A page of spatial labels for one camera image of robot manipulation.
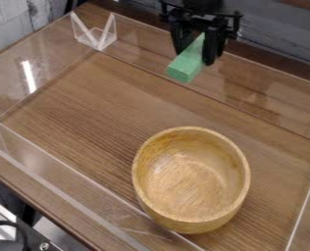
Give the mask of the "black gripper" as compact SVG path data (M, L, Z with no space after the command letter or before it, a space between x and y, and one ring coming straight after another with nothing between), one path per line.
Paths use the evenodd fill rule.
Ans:
M160 16L170 24L176 54L194 41L193 30L205 31L202 60L212 65L221 56L226 37L236 39L243 13L229 8L226 0L158 0Z

